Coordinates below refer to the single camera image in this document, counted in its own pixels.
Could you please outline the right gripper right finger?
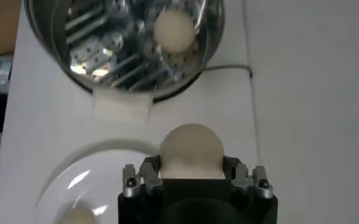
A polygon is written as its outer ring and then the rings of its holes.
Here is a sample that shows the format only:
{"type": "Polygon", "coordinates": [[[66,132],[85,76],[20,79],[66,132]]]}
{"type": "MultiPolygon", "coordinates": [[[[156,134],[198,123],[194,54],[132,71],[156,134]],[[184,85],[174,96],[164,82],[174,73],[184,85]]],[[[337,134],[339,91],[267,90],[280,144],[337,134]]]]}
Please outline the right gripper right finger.
{"type": "Polygon", "coordinates": [[[258,198],[272,198],[273,186],[269,182],[264,166],[255,166],[252,174],[238,158],[224,156],[223,171],[225,178],[243,193],[254,190],[258,198]]]}

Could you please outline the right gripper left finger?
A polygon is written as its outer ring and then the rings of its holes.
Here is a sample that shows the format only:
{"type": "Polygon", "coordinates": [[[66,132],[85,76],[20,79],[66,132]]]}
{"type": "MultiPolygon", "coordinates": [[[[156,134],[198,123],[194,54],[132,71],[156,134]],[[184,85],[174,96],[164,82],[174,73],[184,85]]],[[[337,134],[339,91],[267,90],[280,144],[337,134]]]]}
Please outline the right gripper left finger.
{"type": "Polygon", "coordinates": [[[142,162],[139,172],[133,164],[123,168],[123,197],[135,198],[141,193],[141,186],[148,195],[160,195],[163,190],[163,180],[159,177],[160,156],[148,156],[142,162]]]}

